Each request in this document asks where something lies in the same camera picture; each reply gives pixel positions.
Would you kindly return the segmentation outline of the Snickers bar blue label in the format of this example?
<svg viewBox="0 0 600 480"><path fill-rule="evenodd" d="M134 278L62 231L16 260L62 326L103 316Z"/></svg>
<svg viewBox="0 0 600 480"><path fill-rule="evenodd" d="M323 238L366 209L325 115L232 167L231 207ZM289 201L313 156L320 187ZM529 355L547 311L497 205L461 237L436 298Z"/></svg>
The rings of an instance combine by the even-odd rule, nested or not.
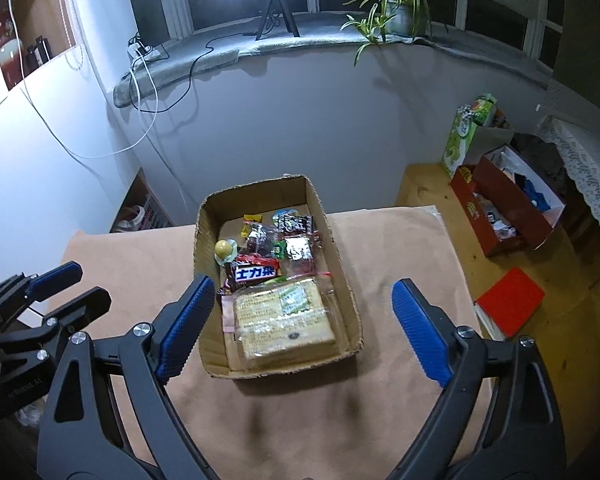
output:
<svg viewBox="0 0 600 480"><path fill-rule="evenodd" d="M279 278L282 275L279 261L259 254L238 255L229 265L227 284L232 292Z"/></svg>

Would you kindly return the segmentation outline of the large cracker packet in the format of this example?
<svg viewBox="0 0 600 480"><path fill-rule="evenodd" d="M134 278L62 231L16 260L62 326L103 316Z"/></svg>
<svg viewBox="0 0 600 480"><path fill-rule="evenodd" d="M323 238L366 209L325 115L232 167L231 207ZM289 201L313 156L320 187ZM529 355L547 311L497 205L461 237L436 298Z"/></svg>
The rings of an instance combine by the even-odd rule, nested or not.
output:
<svg viewBox="0 0 600 480"><path fill-rule="evenodd" d="M243 288L222 298L221 312L240 370L330 358L340 350L335 291L325 274Z"/></svg>

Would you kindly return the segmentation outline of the yellow candy packet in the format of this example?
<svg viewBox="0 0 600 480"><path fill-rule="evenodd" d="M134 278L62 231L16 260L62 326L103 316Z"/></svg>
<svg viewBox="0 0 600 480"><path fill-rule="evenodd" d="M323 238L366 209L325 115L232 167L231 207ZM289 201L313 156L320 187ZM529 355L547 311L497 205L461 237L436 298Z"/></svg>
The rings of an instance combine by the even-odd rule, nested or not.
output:
<svg viewBox="0 0 600 480"><path fill-rule="evenodd" d="M240 236L246 238L252 229L254 224L262 223L263 214L244 214L242 216L242 229L240 230Z"/></svg>

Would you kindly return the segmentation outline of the brown cardboard box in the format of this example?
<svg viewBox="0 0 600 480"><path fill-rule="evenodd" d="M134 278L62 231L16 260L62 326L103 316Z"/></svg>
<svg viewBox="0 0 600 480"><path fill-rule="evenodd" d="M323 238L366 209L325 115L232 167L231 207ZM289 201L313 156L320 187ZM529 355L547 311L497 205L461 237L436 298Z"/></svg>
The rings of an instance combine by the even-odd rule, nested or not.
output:
<svg viewBox="0 0 600 480"><path fill-rule="evenodd" d="M232 238L238 245L238 255L245 239L240 236L244 214L263 214L262 224L273 226L272 215L281 209L297 209L309 214L322 236L323 249L316 254L315 274L325 274L332 279L337 303L337 328L340 350L330 358L303 361L296 364L277 365L265 370L240 370L234 344L222 329L221 300L238 292L227 284L228 265L219 266L214 258L214 245L222 238ZM283 245L279 241L275 259L279 261L282 275L258 284L293 280L286 278L283 270ZM305 176L290 176L261 180L234 186L209 195L198 211L194 244L194 269L207 274L215 284L215 306L199 339L199 353L206 371L215 378L251 379L271 375L303 372L311 368L336 363L355 356L363 347L362 322L352 288L343 270L339 248L329 226L322 202L311 181Z"/></svg>

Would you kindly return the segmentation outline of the black white candy packet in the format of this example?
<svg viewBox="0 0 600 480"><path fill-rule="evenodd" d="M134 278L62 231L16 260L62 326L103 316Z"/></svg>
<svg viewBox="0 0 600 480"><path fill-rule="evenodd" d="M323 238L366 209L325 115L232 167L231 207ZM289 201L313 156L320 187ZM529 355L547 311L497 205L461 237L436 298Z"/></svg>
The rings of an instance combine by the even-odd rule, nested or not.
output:
<svg viewBox="0 0 600 480"><path fill-rule="evenodd" d="M285 255L288 261L300 262L313 259L312 240L307 235L293 235L285 238Z"/></svg>

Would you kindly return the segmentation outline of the orange green jelly packet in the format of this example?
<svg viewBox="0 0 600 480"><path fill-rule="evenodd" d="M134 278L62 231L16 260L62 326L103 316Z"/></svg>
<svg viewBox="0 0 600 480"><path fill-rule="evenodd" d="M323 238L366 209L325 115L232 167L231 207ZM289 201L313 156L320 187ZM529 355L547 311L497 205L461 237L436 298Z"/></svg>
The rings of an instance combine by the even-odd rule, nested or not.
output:
<svg viewBox="0 0 600 480"><path fill-rule="evenodd" d="M302 215L294 208L275 211L272 222L280 232L292 233L304 229Z"/></svg>

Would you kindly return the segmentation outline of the yellow ball jelly cup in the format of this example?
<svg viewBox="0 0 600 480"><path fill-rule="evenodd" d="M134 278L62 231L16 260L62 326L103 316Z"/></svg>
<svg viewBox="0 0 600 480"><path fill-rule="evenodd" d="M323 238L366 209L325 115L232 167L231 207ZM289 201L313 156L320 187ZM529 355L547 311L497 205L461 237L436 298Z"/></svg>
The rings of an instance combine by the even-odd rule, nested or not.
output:
<svg viewBox="0 0 600 480"><path fill-rule="evenodd" d="M238 245L232 238L222 238L214 245L214 258L219 266L231 263L238 255Z"/></svg>

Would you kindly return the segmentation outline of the clear red nut packet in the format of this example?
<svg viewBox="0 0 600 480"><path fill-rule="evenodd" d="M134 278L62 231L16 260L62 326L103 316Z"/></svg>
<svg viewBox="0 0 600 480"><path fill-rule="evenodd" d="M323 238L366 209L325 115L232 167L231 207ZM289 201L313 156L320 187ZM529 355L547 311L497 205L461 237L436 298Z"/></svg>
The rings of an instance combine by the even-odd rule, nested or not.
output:
<svg viewBox="0 0 600 480"><path fill-rule="evenodd" d="M245 238L240 252L245 255L260 255L275 258L278 252L279 232L275 226L254 224L250 234Z"/></svg>

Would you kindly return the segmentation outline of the red dried fruit packet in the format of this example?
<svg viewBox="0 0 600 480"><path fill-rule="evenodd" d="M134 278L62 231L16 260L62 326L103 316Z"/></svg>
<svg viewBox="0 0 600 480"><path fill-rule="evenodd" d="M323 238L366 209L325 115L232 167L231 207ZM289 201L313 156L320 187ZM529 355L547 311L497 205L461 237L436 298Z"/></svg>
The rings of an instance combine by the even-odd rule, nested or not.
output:
<svg viewBox="0 0 600 480"><path fill-rule="evenodd" d="M287 211L277 221L279 240L283 245L283 270L286 278L312 275L316 270L316 254L322 247L322 236L309 214Z"/></svg>

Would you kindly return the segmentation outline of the red book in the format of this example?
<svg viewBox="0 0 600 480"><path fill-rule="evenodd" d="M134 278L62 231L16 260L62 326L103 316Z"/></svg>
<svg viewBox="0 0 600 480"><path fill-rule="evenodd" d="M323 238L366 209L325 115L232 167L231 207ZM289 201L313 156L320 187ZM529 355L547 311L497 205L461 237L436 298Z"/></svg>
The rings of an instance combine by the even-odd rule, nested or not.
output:
<svg viewBox="0 0 600 480"><path fill-rule="evenodd" d="M493 340L513 338L539 309L544 290L523 270L509 270L474 303L474 311Z"/></svg>

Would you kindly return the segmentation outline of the red cardboard box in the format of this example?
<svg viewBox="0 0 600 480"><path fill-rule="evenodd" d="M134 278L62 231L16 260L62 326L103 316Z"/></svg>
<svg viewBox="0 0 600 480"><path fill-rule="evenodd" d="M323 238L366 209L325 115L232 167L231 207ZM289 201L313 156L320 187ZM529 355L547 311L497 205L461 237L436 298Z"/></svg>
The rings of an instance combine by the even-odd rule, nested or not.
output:
<svg viewBox="0 0 600 480"><path fill-rule="evenodd" d="M538 249L565 209L554 190L507 144L483 154L475 165L459 166L451 188L486 257Z"/></svg>

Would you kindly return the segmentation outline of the white power strip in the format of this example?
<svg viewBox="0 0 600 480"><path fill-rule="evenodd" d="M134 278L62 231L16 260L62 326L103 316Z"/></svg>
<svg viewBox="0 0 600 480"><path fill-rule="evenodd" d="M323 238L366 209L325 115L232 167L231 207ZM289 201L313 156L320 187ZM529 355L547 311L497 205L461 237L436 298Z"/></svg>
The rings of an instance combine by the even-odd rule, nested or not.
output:
<svg viewBox="0 0 600 480"><path fill-rule="evenodd" d="M132 61L135 60L145 60L155 61L158 60L161 56L161 51L157 48L151 46L145 46L141 41L132 41L126 47L126 52L128 52L129 58Z"/></svg>

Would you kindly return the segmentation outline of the green juice carton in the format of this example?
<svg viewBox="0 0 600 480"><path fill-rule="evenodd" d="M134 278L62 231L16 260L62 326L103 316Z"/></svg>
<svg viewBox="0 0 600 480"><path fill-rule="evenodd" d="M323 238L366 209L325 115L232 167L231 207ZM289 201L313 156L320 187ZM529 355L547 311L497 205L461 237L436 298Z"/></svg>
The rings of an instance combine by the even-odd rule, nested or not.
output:
<svg viewBox="0 0 600 480"><path fill-rule="evenodd" d="M477 128L489 127L497 108L498 99L490 93L483 93L471 104L457 109L441 159L450 178L463 165Z"/></svg>

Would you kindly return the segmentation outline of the black light tripod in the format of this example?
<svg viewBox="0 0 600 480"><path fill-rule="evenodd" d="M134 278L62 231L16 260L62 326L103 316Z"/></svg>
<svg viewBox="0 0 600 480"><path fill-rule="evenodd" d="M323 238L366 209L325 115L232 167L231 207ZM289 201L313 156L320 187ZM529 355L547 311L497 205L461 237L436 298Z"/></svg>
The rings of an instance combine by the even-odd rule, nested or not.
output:
<svg viewBox="0 0 600 480"><path fill-rule="evenodd" d="M298 25L287 0L265 0L264 10L260 17L260 24L254 38L256 38L256 40L263 39L281 24L285 25L288 34L291 34L296 38L300 37Z"/></svg>

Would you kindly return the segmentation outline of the potted spider plant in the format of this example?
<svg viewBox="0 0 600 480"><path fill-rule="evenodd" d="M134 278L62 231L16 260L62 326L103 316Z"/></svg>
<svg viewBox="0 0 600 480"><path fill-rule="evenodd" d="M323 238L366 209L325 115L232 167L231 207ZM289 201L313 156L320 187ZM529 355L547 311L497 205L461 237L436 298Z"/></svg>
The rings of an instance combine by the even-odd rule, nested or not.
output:
<svg viewBox="0 0 600 480"><path fill-rule="evenodd" d="M368 6L362 18L347 15L340 29L355 29L364 39L353 58L353 66L358 66L363 52L370 48L382 48L388 44L389 36L407 39L431 39L432 17L429 0L349 0L345 6L355 4L358 10Z"/></svg>

